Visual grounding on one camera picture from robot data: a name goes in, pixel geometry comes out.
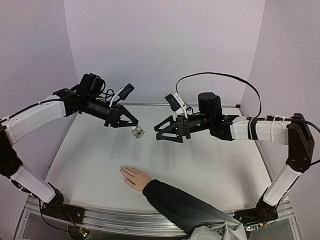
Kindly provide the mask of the clear nail polish bottle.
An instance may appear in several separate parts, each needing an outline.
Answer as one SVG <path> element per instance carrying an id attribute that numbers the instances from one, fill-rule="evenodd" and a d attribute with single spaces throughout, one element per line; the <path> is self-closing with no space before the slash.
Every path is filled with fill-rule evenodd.
<path id="1" fill-rule="evenodd" d="M 132 128 L 131 134 L 136 139 L 140 139 L 145 134 L 145 130 L 140 125 L 132 126 L 131 128 Z"/>

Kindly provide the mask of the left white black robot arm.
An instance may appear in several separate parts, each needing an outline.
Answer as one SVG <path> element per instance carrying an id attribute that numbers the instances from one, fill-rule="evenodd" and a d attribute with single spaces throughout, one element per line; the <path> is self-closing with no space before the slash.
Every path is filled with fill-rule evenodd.
<path id="1" fill-rule="evenodd" d="M 138 119 L 119 104 L 135 89 L 134 86 L 129 83 L 118 92 L 102 97 L 105 87 L 106 82 L 100 76 L 86 73 L 74 87 L 55 91 L 46 99 L 0 121 L 0 174 L 36 196 L 58 219 L 68 213 L 64 196 L 57 188 L 34 174 L 18 157 L 13 146 L 44 125 L 75 113 L 86 113 L 101 119 L 105 127 L 138 126 Z"/>

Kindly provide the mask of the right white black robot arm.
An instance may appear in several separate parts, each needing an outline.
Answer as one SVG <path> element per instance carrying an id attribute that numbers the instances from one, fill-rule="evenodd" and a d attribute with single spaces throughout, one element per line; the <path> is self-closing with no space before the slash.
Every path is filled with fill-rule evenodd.
<path id="1" fill-rule="evenodd" d="M 278 218 L 277 208 L 282 197 L 297 179 L 314 163 L 315 140 L 310 131 L 311 123 L 301 113 L 293 117 L 268 115 L 248 117 L 224 115 L 221 98 L 212 92 L 198 95 L 199 112 L 188 115 L 187 104 L 178 93 L 165 97 L 176 117 L 169 116 L 154 127 L 157 140 L 182 143 L 192 133 L 209 130 L 211 136 L 224 141 L 270 141 L 288 146 L 284 167 L 265 190 L 254 208 L 239 210 L 234 218 L 244 225 L 267 223 Z"/>

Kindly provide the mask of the black sleeved forearm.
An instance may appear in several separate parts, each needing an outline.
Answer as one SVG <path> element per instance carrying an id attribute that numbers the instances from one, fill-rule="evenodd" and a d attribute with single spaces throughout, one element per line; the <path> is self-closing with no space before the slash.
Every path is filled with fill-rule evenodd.
<path id="1" fill-rule="evenodd" d="M 159 180 L 151 180 L 142 191 L 147 201 L 186 234 L 198 227 L 235 230 L 242 224 L 214 206 Z"/>

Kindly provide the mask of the mannequin hand on table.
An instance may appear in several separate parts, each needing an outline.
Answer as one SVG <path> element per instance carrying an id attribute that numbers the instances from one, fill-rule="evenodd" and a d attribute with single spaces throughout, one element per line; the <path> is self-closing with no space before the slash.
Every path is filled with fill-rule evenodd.
<path id="1" fill-rule="evenodd" d="M 142 192 L 153 179 L 145 172 L 135 167 L 121 167 L 120 173 L 124 177 L 125 183 L 133 190 Z"/>

